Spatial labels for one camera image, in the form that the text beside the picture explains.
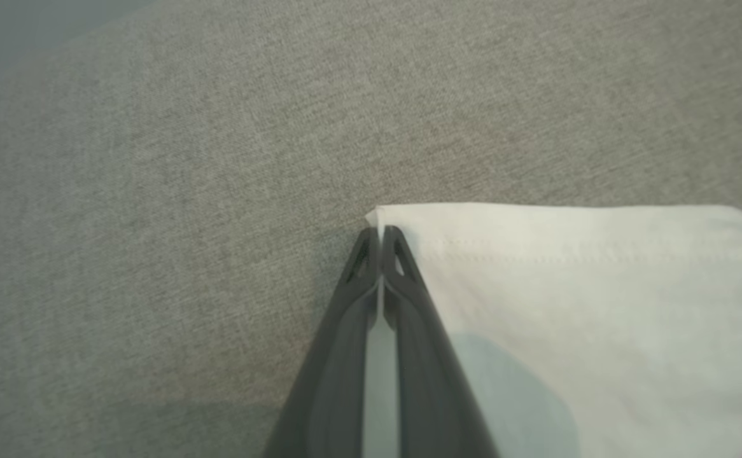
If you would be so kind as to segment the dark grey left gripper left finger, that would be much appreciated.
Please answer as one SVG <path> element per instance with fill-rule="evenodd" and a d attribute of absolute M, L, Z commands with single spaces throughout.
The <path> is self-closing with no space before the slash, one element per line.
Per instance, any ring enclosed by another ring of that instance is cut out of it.
<path fill-rule="evenodd" d="M 379 233 L 362 229 L 299 369 L 265 457 L 360 457 L 368 331 L 379 306 Z"/>

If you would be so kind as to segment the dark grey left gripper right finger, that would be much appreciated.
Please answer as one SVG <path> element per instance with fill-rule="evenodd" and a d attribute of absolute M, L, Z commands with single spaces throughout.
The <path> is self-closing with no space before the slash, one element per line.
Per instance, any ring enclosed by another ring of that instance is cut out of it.
<path fill-rule="evenodd" d="M 384 310 L 397 349 L 400 456 L 497 450 L 405 235 L 384 229 Z"/>

